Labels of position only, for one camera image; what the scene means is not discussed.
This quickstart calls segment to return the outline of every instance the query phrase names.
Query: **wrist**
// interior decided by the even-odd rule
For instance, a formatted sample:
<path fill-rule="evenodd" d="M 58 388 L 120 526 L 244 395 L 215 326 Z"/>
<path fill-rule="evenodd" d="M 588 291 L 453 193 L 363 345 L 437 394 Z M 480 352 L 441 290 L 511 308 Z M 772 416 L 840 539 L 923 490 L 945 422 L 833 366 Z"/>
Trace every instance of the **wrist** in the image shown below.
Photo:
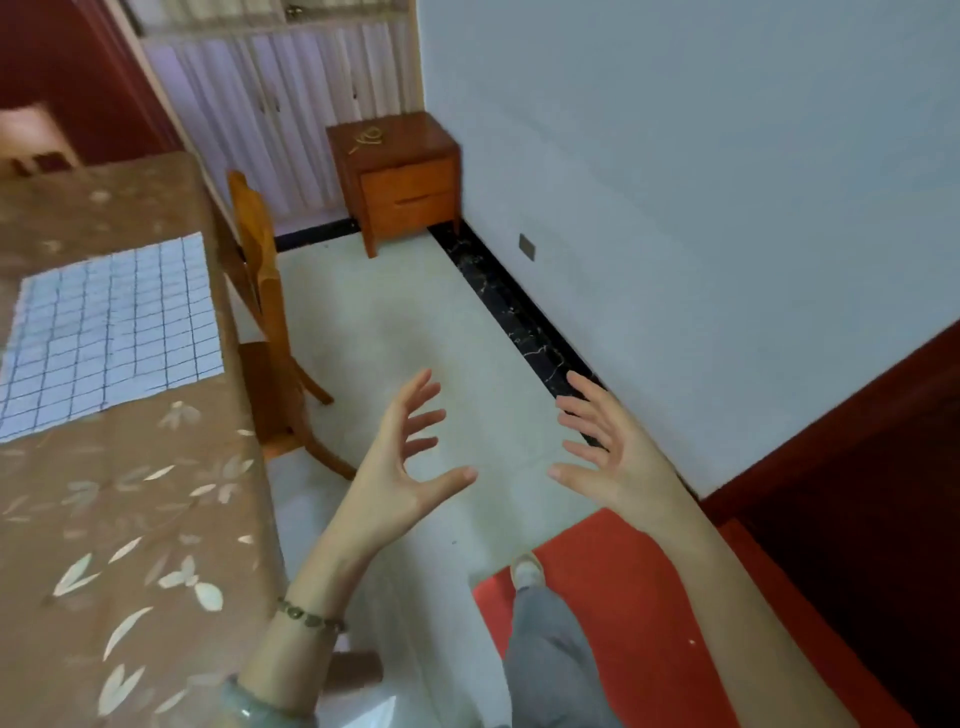
<path fill-rule="evenodd" d="M 287 599 L 310 614 L 343 617 L 370 559 L 325 531 L 287 590 Z"/>
<path fill-rule="evenodd" d="M 624 489 L 617 512 L 624 521 L 643 531 L 662 547 L 678 534 L 689 534 L 704 524 L 711 526 L 700 505 L 681 480 L 671 474 L 663 482 L 648 483 L 642 490 Z"/>

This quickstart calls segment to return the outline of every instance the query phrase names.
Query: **chair leg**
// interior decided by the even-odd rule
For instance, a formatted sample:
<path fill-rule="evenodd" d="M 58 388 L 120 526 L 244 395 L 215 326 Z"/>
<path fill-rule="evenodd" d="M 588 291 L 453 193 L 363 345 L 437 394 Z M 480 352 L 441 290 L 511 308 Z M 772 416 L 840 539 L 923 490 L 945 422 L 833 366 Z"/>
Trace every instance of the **chair leg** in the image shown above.
<path fill-rule="evenodd" d="M 347 480 L 352 480 L 357 475 L 357 469 L 354 468 L 346 460 L 341 459 L 339 456 L 331 452 L 326 445 L 317 440 L 316 437 L 304 437 L 301 438 L 303 441 L 303 447 L 317 458 L 321 463 L 326 465 L 336 474 L 341 475 Z"/>
<path fill-rule="evenodd" d="M 334 652 L 326 671 L 324 694 L 355 691 L 383 681 L 383 663 L 376 652 Z"/>
<path fill-rule="evenodd" d="M 310 375 L 303 370 L 296 359 L 294 360 L 294 366 L 297 368 L 297 379 L 300 380 L 303 389 L 316 397 L 320 401 L 320 404 L 333 404 L 333 398 L 330 396 L 330 393 L 311 379 Z"/>

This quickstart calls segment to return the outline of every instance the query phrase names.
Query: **forearm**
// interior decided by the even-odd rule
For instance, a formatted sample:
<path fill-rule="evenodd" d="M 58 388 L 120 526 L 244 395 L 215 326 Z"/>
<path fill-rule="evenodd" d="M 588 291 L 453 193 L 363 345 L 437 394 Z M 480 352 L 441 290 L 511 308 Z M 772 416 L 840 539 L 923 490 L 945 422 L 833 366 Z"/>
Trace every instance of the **forearm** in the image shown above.
<path fill-rule="evenodd" d="M 741 725 L 856 725 L 699 505 L 676 492 L 650 535 L 680 575 Z"/>
<path fill-rule="evenodd" d="M 364 560 L 346 555 L 324 534 L 285 598 L 308 614 L 341 619 L 365 568 Z M 336 639 L 332 629 L 307 627 L 303 619 L 277 612 L 238 682 L 283 712 L 309 716 L 323 689 Z M 222 714 L 214 725 L 232 728 L 240 723 Z"/>

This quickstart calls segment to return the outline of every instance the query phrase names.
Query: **black marble baseboard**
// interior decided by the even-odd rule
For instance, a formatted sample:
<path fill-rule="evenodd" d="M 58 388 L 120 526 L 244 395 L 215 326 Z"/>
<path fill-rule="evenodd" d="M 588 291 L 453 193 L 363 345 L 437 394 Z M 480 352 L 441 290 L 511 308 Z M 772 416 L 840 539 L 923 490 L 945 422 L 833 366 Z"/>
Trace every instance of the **black marble baseboard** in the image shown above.
<path fill-rule="evenodd" d="M 467 223 L 459 236 L 451 223 L 430 232 L 552 395 L 576 394 L 566 381 L 571 369 L 600 383 Z"/>
<path fill-rule="evenodd" d="M 323 225 L 317 225 L 313 228 L 306 228 L 301 231 L 288 232 L 285 235 L 278 235 L 274 238 L 276 242 L 276 251 L 286 253 L 287 251 L 302 248 L 304 245 L 313 243 L 325 243 L 335 237 L 350 235 L 359 232 L 360 226 L 352 217 L 345 217 L 342 220 L 334 220 Z"/>

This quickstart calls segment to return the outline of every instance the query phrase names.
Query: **bedside table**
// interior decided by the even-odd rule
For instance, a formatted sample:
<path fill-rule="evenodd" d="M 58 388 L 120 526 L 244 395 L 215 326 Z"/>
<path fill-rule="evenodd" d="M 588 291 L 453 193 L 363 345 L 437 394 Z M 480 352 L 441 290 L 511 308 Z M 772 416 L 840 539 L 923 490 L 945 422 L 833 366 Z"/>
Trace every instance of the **bedside table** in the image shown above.
<path fill-rule="evenodd" d="M 371 127 L 381 143 L 358 141 Z M 460 232 L 460 147 L 426 111 L 328 127 L 326 137 L 368 257 L 381 240 L 428 225 L 452 220 Z"/>

